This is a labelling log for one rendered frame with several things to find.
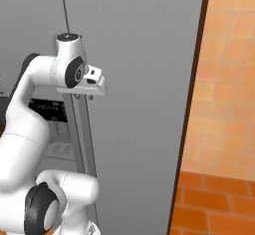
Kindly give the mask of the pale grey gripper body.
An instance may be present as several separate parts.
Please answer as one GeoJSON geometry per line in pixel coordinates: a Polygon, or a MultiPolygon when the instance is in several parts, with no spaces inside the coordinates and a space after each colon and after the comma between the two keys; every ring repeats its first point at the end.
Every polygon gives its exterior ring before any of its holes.
{"type": "Polygon", "coordinates": [[[100,80],[94,84],[91,80],[83,78],[74,88],[57,88],[57,91],[61,94],[104,96],[108,91],[108,87],[105,77],[101,76],[100,80]]]}

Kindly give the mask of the plain grey fridge door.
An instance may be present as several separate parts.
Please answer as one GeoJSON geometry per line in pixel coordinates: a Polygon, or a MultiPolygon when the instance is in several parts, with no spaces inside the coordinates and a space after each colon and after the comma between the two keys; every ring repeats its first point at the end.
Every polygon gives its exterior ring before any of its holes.
{"type": "Polygon", "coordinates": [[[66,0],[108,85],[89,101],[102,235],[166,235],[202,0],[66,0]]]}

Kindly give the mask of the dark brown fridge side panel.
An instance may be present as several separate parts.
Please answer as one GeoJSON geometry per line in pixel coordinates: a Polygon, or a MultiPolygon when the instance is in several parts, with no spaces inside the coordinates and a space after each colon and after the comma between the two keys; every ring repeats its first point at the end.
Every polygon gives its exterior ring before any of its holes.
{"type": "Polygon", "coordinates": [[[207,13],[208,1],[209,0],[202,0],[202,2],[201,2],[199,23],[198,23],[197,34],[196,34],[195,49],[194,49],[194,55],[193,55],[193,61],[192,61],[190,80],[189,80],[188,94],[187,94],[187,100],[186,100],[185,114],[184,114],[184,120],[183,120],[179,152],[178,152],[176,172],[175,172],[175,177],[174,177],[174,186],[173,186],[172,197],[171,197],[171,205],[170,205],[170,210],[169,210],[169,220],[168,220],[166,235],[169,235],[170,231],[171,231],[171,224],[172,224],[172,218],[173,218],[173,212],[174,212],[174,204],[175,204],[175,199],[176,199],[176,194],[177,194],[177,186],[178,186],[181,162],[182,162],[182,158],[183,158],[187,126],[188,126],[188,121],[189,121],[189,117],[190,117],[190,110],[191,110],[191,105],[192,105],[195,79],[196,79],[196,73],[197,73],[198,62],[199,62],[199,55],[200,55],[200,50],[201,50],[201,45],[202,45],[202,37],[203,37],[203,32],[204,32],[204,25],[205,25],[206,13],[207,13]]]}

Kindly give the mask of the grey fridge door with dispenser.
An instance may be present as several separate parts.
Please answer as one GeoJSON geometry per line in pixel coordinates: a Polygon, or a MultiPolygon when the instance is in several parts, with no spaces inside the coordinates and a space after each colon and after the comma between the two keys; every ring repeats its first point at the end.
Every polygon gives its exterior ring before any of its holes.
{"type": "MultiPolygon", "coordinates": [[[[0,107],[6,105],[28,55],[54,56],[58,34],[80,32],[84,4],[85,0],[0,0],[0,107]]],[[[36,89],[33,98],[46,106],[64,103],[63,95],[49,87],[36,89]]],[[[68,122],[52,121],[50,126],[54,142],[72,141],[68,122]]],[[[53,168],[78,171],[73,148],[68,156],[48,149],[39,169],[53,168]]]]}

